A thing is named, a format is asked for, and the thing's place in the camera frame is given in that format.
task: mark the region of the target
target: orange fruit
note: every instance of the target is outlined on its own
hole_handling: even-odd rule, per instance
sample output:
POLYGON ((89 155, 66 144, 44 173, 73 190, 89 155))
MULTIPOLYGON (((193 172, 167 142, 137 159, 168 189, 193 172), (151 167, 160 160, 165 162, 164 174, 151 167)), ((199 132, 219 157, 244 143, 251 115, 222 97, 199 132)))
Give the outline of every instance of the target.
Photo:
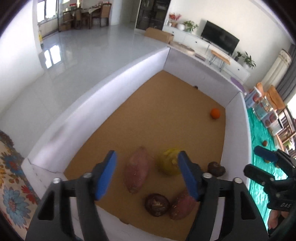
POLYGON ((213 119, 218 119, 220 117, 220 110, 217 108, 214 108, 211 110, 211 117, 213 119))

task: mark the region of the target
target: screw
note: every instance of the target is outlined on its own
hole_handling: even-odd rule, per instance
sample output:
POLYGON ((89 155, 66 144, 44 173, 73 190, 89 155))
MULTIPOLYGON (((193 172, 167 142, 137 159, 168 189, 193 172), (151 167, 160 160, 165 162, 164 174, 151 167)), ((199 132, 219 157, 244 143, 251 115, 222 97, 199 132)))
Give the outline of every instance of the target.
POLYGON ((212 178, 212 174, 208 173, 208 172, 205 172, 203 175, 202 175, 204 178, 212 178))
POLYGON ((54 184, 57 184, 57 183, 59 183, 60 181, 61 181, 61 179, 58 178, 58 177, 56 177, 56 178, 54 178, 54 179, 52 180, 52 182, 53 182, 54 184))
POLYGON ((242 179, 240 179, 239 177, 236 177, 236 178, 234 179, 234 181, 235 181, 236 183, 238 183, 238 184, 241 184, 241 183, 242 183, 242 179))
POLYGON ((91 172, 86 172, 83 174, 84 178, 90 178, 92 176, 91 172))

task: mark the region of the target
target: gray floor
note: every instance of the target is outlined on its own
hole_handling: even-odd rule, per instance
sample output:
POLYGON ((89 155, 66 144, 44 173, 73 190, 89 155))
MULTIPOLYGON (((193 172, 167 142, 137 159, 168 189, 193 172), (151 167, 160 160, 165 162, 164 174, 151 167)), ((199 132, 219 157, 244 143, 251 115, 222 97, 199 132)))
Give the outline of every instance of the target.
POLYGON ((166 46, 135 34, 132 27, 94 26, 44 40, 39 58, 45 74, 0 118, 0 129, 12 138, 17 151, 27 157, 49 125, 86 91, 128 63, 166 46))

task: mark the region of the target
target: white curtain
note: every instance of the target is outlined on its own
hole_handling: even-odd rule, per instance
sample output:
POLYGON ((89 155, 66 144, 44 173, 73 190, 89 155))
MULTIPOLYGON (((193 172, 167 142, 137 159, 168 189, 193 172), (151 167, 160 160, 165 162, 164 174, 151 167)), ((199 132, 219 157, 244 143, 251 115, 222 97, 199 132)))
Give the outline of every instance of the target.
POLYGON ((290 54, 282 49, 276 61, 261 81, 263 89, 268 90, 271 85, 277 87, 291 63, 292 58, 290 54))

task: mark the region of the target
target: flat screen tv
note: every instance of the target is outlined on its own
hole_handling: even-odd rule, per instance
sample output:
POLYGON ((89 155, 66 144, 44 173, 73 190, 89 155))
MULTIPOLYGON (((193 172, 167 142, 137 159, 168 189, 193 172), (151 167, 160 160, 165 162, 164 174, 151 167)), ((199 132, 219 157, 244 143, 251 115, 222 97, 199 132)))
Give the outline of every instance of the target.
POLYGON ((208 41, 218 45, 220 48, 227 51, 229 54, 232 54, 235 50, 239 39, 220 28, 219 26, 211 23, 210 21, 206 22, 205 28, 201 34, 201 37, 207 39, 208 41))

